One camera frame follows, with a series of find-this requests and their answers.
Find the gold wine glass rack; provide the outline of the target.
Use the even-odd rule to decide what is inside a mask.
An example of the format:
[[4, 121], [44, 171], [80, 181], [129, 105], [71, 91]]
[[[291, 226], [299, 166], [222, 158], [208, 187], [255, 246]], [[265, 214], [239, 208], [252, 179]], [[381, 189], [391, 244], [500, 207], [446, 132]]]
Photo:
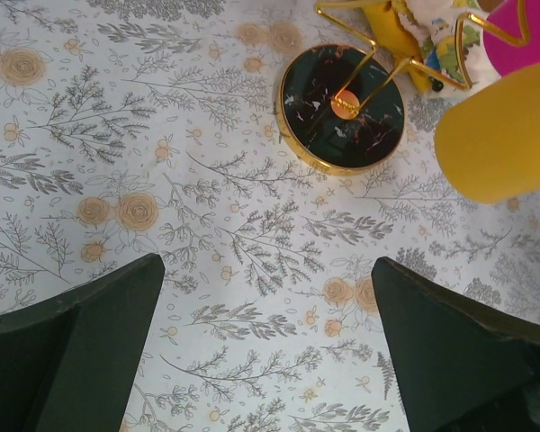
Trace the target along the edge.
[[455, 52], [461, 83], [424, 61], [393, 55], [378, 43], [363, 7], [366, 1], [317, 2], [315, 13], [364, 45], [323, 43], [301, 52], [285, 70], [278, 86], [279, 130], [295, 155], [325, 173], [350, 176], [384, 161], [399, 145], [404, 131], [404, 103], [396, 77], [411, 78], [424, 96], [466, 97], [473, 88], [463, 59], [462, 31], [472, 23], [484, 32], [512, 42], [500, 28], [475, 13], [455, 22]]

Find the yellow wine glass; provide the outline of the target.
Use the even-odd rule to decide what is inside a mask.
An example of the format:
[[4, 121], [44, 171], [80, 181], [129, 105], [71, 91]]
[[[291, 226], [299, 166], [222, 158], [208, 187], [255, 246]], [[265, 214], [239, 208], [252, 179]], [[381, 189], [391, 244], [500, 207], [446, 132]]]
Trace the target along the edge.
[[449, 109], [436, 126], [436, 160], [452, 187], [477, 203], [540, 189], [540, 63]]
[[402, 58], [424, 61], [422, 48], [429, 33], [418, 23], [406, 1], [366, 1], [363, 12], [375, 40], [393, 55], [395, 63]]

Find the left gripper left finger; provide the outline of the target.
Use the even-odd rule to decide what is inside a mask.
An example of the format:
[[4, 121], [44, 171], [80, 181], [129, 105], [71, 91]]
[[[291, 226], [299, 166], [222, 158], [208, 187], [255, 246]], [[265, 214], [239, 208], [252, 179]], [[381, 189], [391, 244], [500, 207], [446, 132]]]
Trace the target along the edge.
[[165, 275], [147, 254], [0, 315], [0, 431], [117, 431]]

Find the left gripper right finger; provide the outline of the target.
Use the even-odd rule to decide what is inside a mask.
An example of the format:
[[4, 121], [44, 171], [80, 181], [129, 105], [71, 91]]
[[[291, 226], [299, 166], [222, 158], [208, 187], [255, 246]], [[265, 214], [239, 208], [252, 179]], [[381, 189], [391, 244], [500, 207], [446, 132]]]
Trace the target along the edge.
[[540, 325], [388, 257], [373, 291], [412, 431], [540, 431]]

